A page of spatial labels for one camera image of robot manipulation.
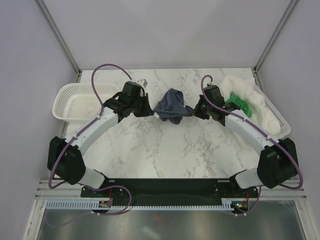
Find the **dark blue towel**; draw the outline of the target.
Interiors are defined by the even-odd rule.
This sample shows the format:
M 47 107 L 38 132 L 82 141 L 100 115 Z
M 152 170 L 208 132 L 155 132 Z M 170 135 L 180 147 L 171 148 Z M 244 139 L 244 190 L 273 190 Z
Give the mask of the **dark blue towel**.
M 156 104 L 153 112 L 163 121 L 169 120 L 179 125 L 183 117 L 191 117 L 194 109 L 185 105 L 184 95 L 180 90 L 170 88 Z

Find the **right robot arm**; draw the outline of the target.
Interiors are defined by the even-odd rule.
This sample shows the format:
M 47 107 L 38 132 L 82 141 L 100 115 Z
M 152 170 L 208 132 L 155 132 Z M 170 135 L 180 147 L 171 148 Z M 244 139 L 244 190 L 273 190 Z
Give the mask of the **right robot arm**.
M 201 88 L 202 94 L 195 106 L 195 117 L 212 119 L 230 129 L 246 140 L 259 156 L 257 167 L 245 169 L 230 177 L 229 193 L 241 197 L 247 188 L 265 186 L 273 189 L 281 186 L 289 189 L 284 182 L 297 176 L 303 185 L 303 176 L 299 168 L 295 143 L 290 138 L 278 139 L 266 133 L 250 121 L 245 113 L 234 103 L 225 102 L 216 85 Z

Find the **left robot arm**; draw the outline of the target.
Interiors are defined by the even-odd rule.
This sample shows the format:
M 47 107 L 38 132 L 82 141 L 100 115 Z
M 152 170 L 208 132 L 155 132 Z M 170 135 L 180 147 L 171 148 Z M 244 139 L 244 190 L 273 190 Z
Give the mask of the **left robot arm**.
M 50 180 L 57 175 L 65 183 L 88 186 L 98 197 L 105 197 L 110 186 L 101 172 L 85 165 L 84 154 L 103 133 L 124 118 L 131 114 L 137 118 L 149 117 L 154 113 L 144 87 L 132 81 L 127 81 L 122 91 L 111 98 L 100 101 L 100 105 L 97 115 L 80 129 L 50 141 L 47 168 L 50 170 Z

